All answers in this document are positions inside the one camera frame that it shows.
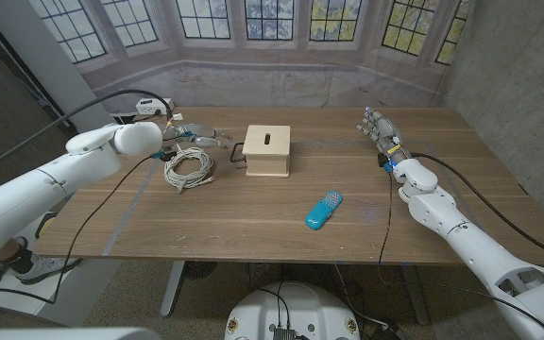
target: window pane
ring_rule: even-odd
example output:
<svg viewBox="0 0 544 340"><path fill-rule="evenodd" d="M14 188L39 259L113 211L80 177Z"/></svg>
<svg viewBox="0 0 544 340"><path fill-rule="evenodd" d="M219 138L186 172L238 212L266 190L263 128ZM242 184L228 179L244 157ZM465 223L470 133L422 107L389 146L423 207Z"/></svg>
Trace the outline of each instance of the window pane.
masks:
<svg viewBox="0 0 544 340"><path fill-rule="evenodd" d="M157 35L155 34L155 31L152 29L152 25L149 22L143 22L139 23L140 29L142 30L142 34L144 34L144 38L147 42L153 42L157 40Z"/></svg>
<svg viewBox="0 0 544 340"><path fill-rule="evenodd" d="M324 41L325 40L325 22L312 21L310 26L310 40Z"/></svg>
<svg viewBox="0 0 544 340"><path fill-rule="evenodd" d="M42 0L42 1L49 15L60 14L60 11L58 10L58 6L54 4L53 0Z"/></svg>
<svg viewBox="0 0 544 340"><path fill-rule="evenodd" d="M129 6L129 3L119 2L115 3L114 5L116 5L117 9L119 9L119 13L121 14L121 18L123 19L124 24L132 24L136 22L133 13L131 12L131 7Z"/></svg>
<svg viewBox="0 0 544 340"><path fill-rule="evenodd" d="M259 19L246 19L246 37L248 39L262 38L262 21Z"/></svg>
<svg viewBox="0 0 544 340"><path fill-rule="evenodd" d="M276 20L263 20L263 38L276 39Z"/></svg>
<svg viewBox="0 0 544 340"><path fill-rule="evenodd" d="M328 20L341 20L343 13L344 13L344 0L330 0L329 1L329 11L327 12Z"/></svg>
<svg viewBox="0 0 544 340"><path fill-rule="evenodd" d="M92 23L90 23L90 21L87 19L85 12L76 11L70 13L68 16L73 21L73 24L75 24L75 28L79 35L94 33Z"/></svg>
<svg viewBox="0 0 544 340"><path fill-rule="evenodd" d="M293 39L293 21L292 20L279 20L279 39L283 39L283 40Z"/></svg>
<svg viewBox="0 0 544 340"><path fill-rule="evenodd" d="M230 37L228 19L213 19L213 27L215 28L215 38L228 39Z"/></svg>
<svg viewBox="0 0 544 340"><path fill-rule="evenodd" d="M398 41L396 42L396 48L401 51L408 51L408 45L411 43L411 38L413 38L413 32L401 29L400 34L398 35Z"/></svg>
<svg viewBox="0 0 544 340"><path fill-rule="evenodd" d="M87 46L87 49L90 51L92 56L104 54L104 49L102 48L102 45L100 44L100 41L95 33L83 37L83 42Z"/></svg>
<svg viewBox="0 0 544 340"><path fill-rule="evenodd" d="M196 16L193 0L178 0L178 8L181 17Z"/></svg>
<svg viewBox="0 0 544 340"><path fill-rule="evenodd" d="M408 52L418 56L421 52L421 47L423 47L423 42L425 42L425 35L413 33L413 39L411 40L411 45L408 47Z"/></svg>
<svg viewBox="0 0 544 340"><path fill-rule="evenodd" d="M454 52L454 48L456 46L457 45L452 42L444 42L437 60L439 62L450 65L452 61L452 53Z"/></svg>
<svg viewBox="0 0 544 340"><path fill-rule="evenodd" d="M144 0L114 0L104 8L125 47L157 40Z"/></svg>
<svg viewBox="0 0 544 340"><path fill-rule="evenodd" d="M360 8L360 0L346 0L346 7L344 8L344 19L349 19L349 20L358 19L359 8Z"/></svg>
<svg viewBox="0 0 544 340"><path fill-rule="evenodd" d="M212 15L215 18L227 18L226 1L225 0L210 0L212 7Z"/></svg>
<svg viewBox="0 0 544 340"><path fill-rule="evenodd" d="M133 9L133 15L135 15L137 21L141 22L150 19L148 18L148 13L146 13L143 0L129 0L129 5Z"/></svg>
<svg viewBox="0 0 544 340"><path fill-rule="evenodd" d="M262 6L260 0L246 0L245 1L246 17L247 18L261 18Z"/></svg>
<svg viewBox="0 0 544 340"><path fill-rule="evenodd" d="M209 8L209 0L194 0L197 17L211 18L212 12Z"/></svg>
<svg viewBox="0 0 544 340"><path fill-rule="evenodd" d="M68 15L56 16L53 19L64 39L69 40L79 36Z"/></svg>
<svg viewBox="0 0 544 340"><path fill-rule="evenodd" d="M145 39L142 36L142 31L140 30L140 27L138 24L131 24L127 25L127 31L129 32L129 35L131 36L131 39L134 43L144 43Z"/></svg>
<svg viewBox="0 0 544 340"><path fill-rule="evenodd" d="M125 26L119 26L116 27L117 34L119 35L119 38L121 38L121 43L123 43L123 46L132 46L133 40L129 36L128 29Z"/></svg>
<svg viewBox="0 0 544 340"><path fill-rule="evenodd" d="M230 38L226 0L177 0L176 3L186 38ZM257 15L256 8L251 12Z"/></svg>
<svg viewBox="0 0 544 340"><path fill-rule="evenodd" d="M276 0L262 0L262 12L264 18L276 19Z"/></svg>
<svg viewBox="0 0 544 340"><path fill-rule="evenodd" d="M457 46L463 27L465 26L466 18L469 15L469 4L469 1L461 1L457 11L454 13L449 32L447 33L444 43L442 44L442 49L440 49L438 57L436 58L437 62L447 65L451 64L452 53Z"/></svg>
<svg viewBox="0 0 544 340"><path fill-rule="evenodd" d="M121 15L119 14L119 11L117 10L117 7L115 5L105 5L104 9L109 14L109 18L112 21L113 25L120 26L123 24L123 21L121 20Z"/></svg>
<svg viewBox="0 0 544 340"><path fill-rule="evenodd" d="M329 0L314 0L312 3L312 19L327 19Z"/></svg>
<svg viewBox="0 0 544 340"><path fill-rule="evenodd" d="M383 45L388 47L396 47L396 41L398 40L398 34L400 29L393 26L388 26L385 32L385 39L383 39Z"/></svg>
<svg viewBox="0 0 544 340"><path fill-rule="evenodd" d="M181 20L184 25L184 31L187 38L200 38L200 32L198 31L198 25L195 18L183 18Z"/></svg>
<svg viewBox="0 0 544 340"><path fill-rule="evenodd" d="M293 19L293 0L278 0L279 18Z"/></svg>
<svg viewBox="0 0 544 340"><path fill-rule="evenodd" d="M198 18L198 27L200 28L200 36L203 38L215 38L213 31L213 20L210 18Z"/></svg>
<svg viewBox="0 0 544 340"><path fill-rule="evenodd" d="M325 34L325 40L332 41L339 39L339 25L341 25L341 21L327 22L327 33Z"/></svg>
<svg viewBox="0 0 544 340"><path fill-rule="evenodd" d="M30 4L71 62L106 53L78 0L30 0Z"/></svg>
<svg viewBox="0 0 544 340"><path fill-rule="evenodd" d="M82 9L78 0L60 0L66 11Z"/></svg>
<svg viewBox="0 0 544 340"><path fill-rule="evenodd" d="M87 48L85 47L85 44L83 44L81 38L76 38L68 41L68 45L73 50L76 61L88 60L92 57L90 56L90 52L88 52Z"/></svg>
<svg viewBox="0 0 544 340"><path fill-rule="evenodd" d="M387 23L383 46L418 56L432 20L436 1L397 0Z"/></svg>
<svg viewBox="0 0 544 340"><path fill-rule="evenodd" d="M339 40L352 40L356 31L355 21L344 21L341 24L341 32L339 32Z"/></svg>
<svg viewBox="0 0 544 340"><path fill-rule="evenodd" d="M314 0L310 40L353 40L360 5L361 0Z"/></svg>

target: coiled white cable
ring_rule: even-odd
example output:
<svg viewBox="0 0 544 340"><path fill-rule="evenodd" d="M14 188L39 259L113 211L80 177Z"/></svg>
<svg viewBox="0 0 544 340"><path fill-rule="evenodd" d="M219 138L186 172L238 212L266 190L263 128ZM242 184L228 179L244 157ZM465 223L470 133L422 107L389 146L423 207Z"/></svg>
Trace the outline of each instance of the coiled white cable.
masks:
<svg viewBox="0 0 544 340"><path fill-rule="evenodd" d="M176 166L180 164L184 160L193 160L198 159L200 160L200 170L194 171L192 174L188 175L178 175L174 171ZM207 177L207 174L211 171L213 167L213 159L203 151L203 149L200 149L198 147L190 147L185 150L182 150L178 146L178 154L171 159L171 161L167 161L165 163L164 168L164 176L165 180L178 188L178 193L181 193L181 190L183 188L195 188L199 185L209 183L213 181L215 178L213 176L205 179Z"/></svg>

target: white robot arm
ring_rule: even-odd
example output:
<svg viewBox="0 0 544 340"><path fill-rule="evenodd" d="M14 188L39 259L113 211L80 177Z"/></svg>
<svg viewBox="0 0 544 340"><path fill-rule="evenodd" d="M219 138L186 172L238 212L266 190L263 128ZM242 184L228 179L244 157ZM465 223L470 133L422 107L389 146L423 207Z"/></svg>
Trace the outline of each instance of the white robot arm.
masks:
<svg viewBox="0 0 544 340"><path fill-rule="evenodd" d="M454 198L437 184L437 176L411 158L401 145L400 132L388 119L366 108L363 122L366 127L357 128L387 157L388 170L403 183L399 196L413 218L445 239L491 296L519 307L542 323L497 302L521 338L544 337L544 267L518 259L460 213Z"/></svg>
<svg viewBox="0 0 544 340"><path fill-rule="evenodd" d="M116 173L121 163L115 149L138 156L161 146L161 129L151 122L77 135L66 144L68 153L0 186L0 248L67 195Z"/></svg>

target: blue object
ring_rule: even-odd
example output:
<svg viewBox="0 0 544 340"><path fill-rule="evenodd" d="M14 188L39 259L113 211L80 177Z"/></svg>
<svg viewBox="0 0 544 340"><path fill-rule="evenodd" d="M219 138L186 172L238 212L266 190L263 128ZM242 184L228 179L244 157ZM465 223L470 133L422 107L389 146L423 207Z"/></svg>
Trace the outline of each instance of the blue object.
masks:
<svg viewBox="0 0 544 340"><path fill-rule="evenodd" d="M342 199L341 194L329 191L308 213L305 219L306 225L313 230L319 230L332 212L337 209Z"/></svg>

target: table surface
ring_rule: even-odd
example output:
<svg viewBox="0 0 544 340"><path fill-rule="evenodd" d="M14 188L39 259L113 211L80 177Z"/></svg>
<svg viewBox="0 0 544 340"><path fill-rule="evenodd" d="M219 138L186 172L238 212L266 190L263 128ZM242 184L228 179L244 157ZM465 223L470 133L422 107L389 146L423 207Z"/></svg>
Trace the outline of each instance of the table surface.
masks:
<svg viewBox="0 0 544 340"><path fill-rule="evenodd" d="M544 212L457 111L378 110L400 128L410 151L452 165L504 215L544 243ZM355 128L363 108L176 108L178 112L186 123L230 132L235 142L245 139L248 125L291 126L290 177L247 177L246 164L230 162L229 149L209 149L215 181L179 195L164 180L163 163L145 161L86 225L73 256L102 257L122 226L110 258L361 264L379 260L390 182L377 165L375 145ZM117 174L75 193L37 242L37 253L66 255L82 222L141 158L121 159L124 166ZM438 175L468 218L522 260L544 265L544 250L510 229L458 177L436 163L421 162ZM177 171L187 174L198 166L199 161L185 161ZM154 176L147 180L151 171ZM411 217L398 188L394 182L382 261L461 264L442 238ZM320 230L311 230L304 218L329 190L341 193L343 202Z"/></svg>

